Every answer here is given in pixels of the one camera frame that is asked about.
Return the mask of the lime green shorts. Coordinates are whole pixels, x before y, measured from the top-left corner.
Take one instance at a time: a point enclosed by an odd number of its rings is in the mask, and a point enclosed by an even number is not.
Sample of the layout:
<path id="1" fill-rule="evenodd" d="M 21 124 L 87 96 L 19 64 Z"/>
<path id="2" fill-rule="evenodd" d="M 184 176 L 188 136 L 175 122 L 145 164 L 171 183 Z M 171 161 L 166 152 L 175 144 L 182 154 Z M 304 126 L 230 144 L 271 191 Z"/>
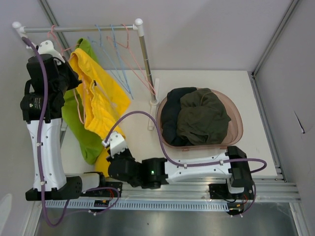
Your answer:
<path id="1" fill-rule="evenodd" d="M 82 99 L 75 89 L 68 90 L 64 95 L 64 106 L 62 107 L 62 118 L 72 131 L 79 143 L 83 159 L 93 165 L 103 151 L 101 138 L 84 128 L 79 118 L 83 112 Z"/>

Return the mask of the yellow shorts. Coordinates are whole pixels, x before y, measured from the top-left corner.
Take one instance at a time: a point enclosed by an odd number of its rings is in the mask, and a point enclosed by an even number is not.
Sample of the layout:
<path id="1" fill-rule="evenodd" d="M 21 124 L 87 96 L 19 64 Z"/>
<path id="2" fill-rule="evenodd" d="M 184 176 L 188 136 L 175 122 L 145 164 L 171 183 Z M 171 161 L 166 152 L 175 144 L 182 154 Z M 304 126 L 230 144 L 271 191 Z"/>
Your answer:
<path id="1" fill-rule="evenodd" d="M 96 133 L 102 142 L 116 121 L 130 106 L 130 98 L 100 65 L 95 73 L 97 78 L 92 86 L 95 94 L 92 100 L 93 119 L 86 130 Z M 107 156 L 108 149 L 103 146 L 102 153 L 93 164 L 95 171 L 102 172 L 106 177 L 109 176 Z"/>

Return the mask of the pink wire hanger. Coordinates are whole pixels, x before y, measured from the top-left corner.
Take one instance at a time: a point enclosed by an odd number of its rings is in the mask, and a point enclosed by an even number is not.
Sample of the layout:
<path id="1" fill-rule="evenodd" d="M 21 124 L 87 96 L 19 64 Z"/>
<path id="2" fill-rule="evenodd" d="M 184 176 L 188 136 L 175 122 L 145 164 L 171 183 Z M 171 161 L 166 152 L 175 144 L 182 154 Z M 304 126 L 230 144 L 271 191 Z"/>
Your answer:
<path id="1" fill-rule="evenodd" d="M 145 65 L 144 63 L 143 65 L 140 64 L 136 55 L 133 52 L 133 49 L 131 48 L 130 30 L 123 30 L 126 36 L 124 41 L 120 41 L 120 39 L 116 35 L 116 31 L 118 30 L 117 29 L 115 30 L 116 41 L 117 41 L 118 49 L 120 51 L 120 55 L 125 65 L 125 70 L 126 69 L 130 70 L 135 75 L 135 77 L 141 82 L 141 84 L 148 90 L 150 95 L 152 95 L 152 93 L 149 90 L 149 83 L 147 81 L 147 78 L 144 76 L 144 74 L 146 73 Z M 111 35 L 106 37 L 106 40 L 108 41 L 108 43 L 110 43 L 110 45 L 112 46 L 116 54 L 116 51 L 114 49 L 114 44 L 113 44 L 112 31 L 111 31 Z"/>

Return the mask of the navy dark shorts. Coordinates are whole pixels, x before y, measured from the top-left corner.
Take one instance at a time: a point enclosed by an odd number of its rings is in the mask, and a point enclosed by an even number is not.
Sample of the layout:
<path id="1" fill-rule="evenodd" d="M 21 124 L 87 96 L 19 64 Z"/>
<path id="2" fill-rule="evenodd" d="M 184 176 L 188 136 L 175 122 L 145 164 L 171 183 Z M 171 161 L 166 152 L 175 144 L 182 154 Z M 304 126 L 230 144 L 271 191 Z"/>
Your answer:
<path id="1" fill-rule="evenodd" d="M 181 110 L 180 99 L 191 92 L 196 91 L 195 87 L 175 88 L 167 94 L 167 100 L 162 108 L 160 121 L 161 133 L 167 144 L 174 147 L 192 146 L 187 138 L 181 138 L 177 134 L 177 120 Z"/>

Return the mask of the olive green shorts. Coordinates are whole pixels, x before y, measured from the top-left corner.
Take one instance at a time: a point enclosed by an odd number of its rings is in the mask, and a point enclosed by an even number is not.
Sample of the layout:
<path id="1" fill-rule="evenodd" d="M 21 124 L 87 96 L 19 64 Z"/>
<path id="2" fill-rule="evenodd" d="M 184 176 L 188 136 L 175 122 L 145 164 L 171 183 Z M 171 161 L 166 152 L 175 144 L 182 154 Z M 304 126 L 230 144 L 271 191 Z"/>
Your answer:
<path id="1" fill-rule="evenodd" d="M 194 146 L 223 142 L 231 121 L 218 96 L 209 88 L 199 88 L 180 99 L 177 135 Z"/>

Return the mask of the blue hanger with olive shorts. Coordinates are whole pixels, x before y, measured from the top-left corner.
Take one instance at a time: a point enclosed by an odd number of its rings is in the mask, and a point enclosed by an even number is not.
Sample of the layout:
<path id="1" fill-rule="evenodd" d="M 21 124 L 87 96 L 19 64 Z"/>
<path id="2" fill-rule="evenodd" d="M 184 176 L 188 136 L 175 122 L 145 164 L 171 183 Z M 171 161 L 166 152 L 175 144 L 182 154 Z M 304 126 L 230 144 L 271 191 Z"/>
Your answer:
<path id="1" fill-rule="evenodd" d="M 102 68 L 105 71 L 108 71 L 116 79 L 116 81 L 123 87 L 123 89 L 127 92 L 126 87 L 123 85 L 124 77 L 122 74 L 122 70 L 121 68 L 118 69 L 118 67 L 116 66 L 115 60 L 110 56 L 109 52 L 106 50 L 106 47 L 103 44 L 102 32 L 99 25 L 95 25 L 95 27 L 98 31 L 99 40 L 95 41 L 89 36 L 88 36 L 88 40 L 91 43 L 93 49 L 96 50 L 96 54 L 100 56 L 99 61 L 101 63 Z"/>

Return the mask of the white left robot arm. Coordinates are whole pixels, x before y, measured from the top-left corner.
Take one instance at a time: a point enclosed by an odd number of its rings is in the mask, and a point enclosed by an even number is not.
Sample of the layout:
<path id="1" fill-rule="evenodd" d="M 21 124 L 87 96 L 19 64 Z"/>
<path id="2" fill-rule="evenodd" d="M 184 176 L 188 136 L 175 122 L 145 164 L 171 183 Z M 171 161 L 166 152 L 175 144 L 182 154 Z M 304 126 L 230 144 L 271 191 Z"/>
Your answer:
<path id="1" fill-rule="evenodd" d="M 68 177 L 63 170 L 62 107 L 66 91 L 80 84 L 77 73 L 68 62 L 51 54 L 29 58 L 27 70 L 30 80 L 20 108 L 32 142 L 34 183 L 25 193 L 26 200 L 72 200 L 89 190 L 103 196 L 107 190 L 104 174 L 87 172 Z"/>

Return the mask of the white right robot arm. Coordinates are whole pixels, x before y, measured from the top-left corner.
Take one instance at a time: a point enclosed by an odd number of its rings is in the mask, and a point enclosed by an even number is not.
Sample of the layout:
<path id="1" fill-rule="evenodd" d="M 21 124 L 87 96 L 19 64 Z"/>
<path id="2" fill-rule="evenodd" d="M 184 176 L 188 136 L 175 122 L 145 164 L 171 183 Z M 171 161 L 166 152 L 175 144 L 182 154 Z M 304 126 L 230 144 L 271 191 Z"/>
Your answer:
<path id="1" fill-rule="evenodd" d="M 226 180 L 225 194 L 234 199 L 253 185 L 247 156 L 236 146 L 228 146 L 226 152 L 207 158 L 174 161 L 150 158 L 141 162 L 126 148 L 107 160 L 110 177 L 143 189 L 158 189 L 191 178 L 217 177 Z"/>

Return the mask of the metal clothes rack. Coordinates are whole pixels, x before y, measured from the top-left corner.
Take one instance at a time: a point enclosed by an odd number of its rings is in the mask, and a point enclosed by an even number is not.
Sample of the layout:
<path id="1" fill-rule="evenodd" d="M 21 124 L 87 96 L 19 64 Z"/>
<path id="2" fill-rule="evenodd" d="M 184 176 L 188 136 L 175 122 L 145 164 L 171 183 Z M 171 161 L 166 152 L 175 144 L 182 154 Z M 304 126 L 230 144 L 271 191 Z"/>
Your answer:
<path id="1" fill-rule="evenodd" d="M 143 61 L 145 65 L 146 73 L 144 76 L 147 78 L 149 83 L 149 90 L 152 93 L 150 101 L 150 115 L 155 117 L 157 114 L 159 100 L 158 100 L 158 91 L 159 91 L 159 79 L 153 79 L 152 73 L 149 65 L 149 58 L 147 54 L 147 48 L 145 43 L 145 34 L 143 21 L 140 18 L 137 18 L 132 25 L 128 26 L 101 26 L 101 27 L 92 27 L 92 26 L 82 26 L 82 27 L 56 27 L 55 29 L 51 28 L 28 28 L 23 27 L 19 22 L 13 22 L 12 27 L 17 31 L 18 35 L 23 38 L 27 38 L 28 33 L 37 33 L 37 32 L 89 32 L 89 31 L 114 31 L 114 30 L 133 30 L 136 31 L 139 37 L 140 47 L 142 51 Z"/>

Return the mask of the translucent pink plastic basin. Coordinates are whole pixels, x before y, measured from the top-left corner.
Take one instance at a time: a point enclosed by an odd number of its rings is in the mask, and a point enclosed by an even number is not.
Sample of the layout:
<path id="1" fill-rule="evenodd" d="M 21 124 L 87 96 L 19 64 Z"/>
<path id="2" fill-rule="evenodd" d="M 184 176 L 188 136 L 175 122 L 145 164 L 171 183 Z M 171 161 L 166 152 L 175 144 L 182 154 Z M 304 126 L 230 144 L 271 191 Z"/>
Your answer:
<path id="1" fill-rule="evenodd" d="M 227 132 L 227 136 L 225 137 L 225 139 L 223 140 L 223 142 L 221 144 L 218 145 L 202 145 L 202 146 L 185 146 L 185 147 L 174 147 L 171 146 L 169 144 L 166 143 L 166 141 L 164 140 L 163 136 L 162 136 L 162 141 L 165 145 L 167 145 L 170 148 L 176 148 L 176 149 L 182 149 L 182 150 L 190 150 L 190 149 L 197 149 L 197 148 L 226 148 L 227 146 L 232 146 L 234 144 L 236 144 L 237 142 L 240 141 L 240 139 L 243 136 L 243 122 L 242 122 L 242 118 L 241 115 L 236 107 L 236 105 L 233 103 L 233 101 L 227 97 L 225 94 L 213 90 L 211 89 L 217 96 L 218 98 L 221 100 L 221 102 L 224 104 L 227 114 L 230 116 L 231 121 L 229 122 L 228 125 L 228 132 Z M 158 110 L 157 110 L 157 123 L 158 126 L 161 130 L 161 121 L 160 121 L 160 115 L 161 115 L 161 111 L 163 106 L 165 105 L 167 100 L 167 97 L 165 97 Z"/>

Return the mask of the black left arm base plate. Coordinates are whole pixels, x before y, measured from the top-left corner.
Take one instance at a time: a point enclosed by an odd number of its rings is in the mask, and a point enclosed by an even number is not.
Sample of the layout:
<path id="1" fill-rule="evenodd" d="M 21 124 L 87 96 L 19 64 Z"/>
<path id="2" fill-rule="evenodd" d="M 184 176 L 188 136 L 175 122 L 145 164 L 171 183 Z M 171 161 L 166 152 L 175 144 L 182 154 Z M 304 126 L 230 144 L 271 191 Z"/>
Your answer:
<path id="1" fill-rule="evenodd" d="M 123 183 L 119 181 L 108 181 L 100 186 L 102 189 L 97 190 L 97 195 L 100 197 L 117 197 L 121 196 Z"/>

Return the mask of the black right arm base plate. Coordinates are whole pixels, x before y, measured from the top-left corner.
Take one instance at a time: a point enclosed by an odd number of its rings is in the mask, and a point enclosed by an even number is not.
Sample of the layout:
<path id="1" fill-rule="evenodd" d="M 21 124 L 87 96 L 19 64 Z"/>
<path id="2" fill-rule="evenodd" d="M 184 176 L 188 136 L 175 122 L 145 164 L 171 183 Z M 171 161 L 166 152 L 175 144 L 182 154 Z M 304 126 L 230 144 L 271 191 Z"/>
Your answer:
<path id="1" fill-rule="evenodd" d="M 228 200 L 229 202 L 234 200 L 248 199 L 253 200 L 254 191 L 252 188 L 244 188 L 241 193 L 230 193 L 227 184 L 212 183 L 208 185 L 210 198 L 214 200 Z"/>

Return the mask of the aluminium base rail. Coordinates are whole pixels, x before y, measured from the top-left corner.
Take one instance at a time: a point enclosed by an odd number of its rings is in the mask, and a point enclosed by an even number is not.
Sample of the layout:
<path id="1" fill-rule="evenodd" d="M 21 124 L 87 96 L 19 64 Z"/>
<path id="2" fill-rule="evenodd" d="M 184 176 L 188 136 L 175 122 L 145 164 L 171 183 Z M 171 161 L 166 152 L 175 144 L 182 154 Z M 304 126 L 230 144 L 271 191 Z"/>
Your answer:
<path id="1" fill-rule="evenodd" d="M 264 203 L 298 203 L 301 197 L 295 183 L 283 179 L 255 179 L 256 201 Z M 209 185 L 223 184 L 220 178 L 197 178 L 162 185 L 159 189 L 142 189 L 122 183 L 121 199 L 142 201 L 202 201 L 209 200 Z"/>

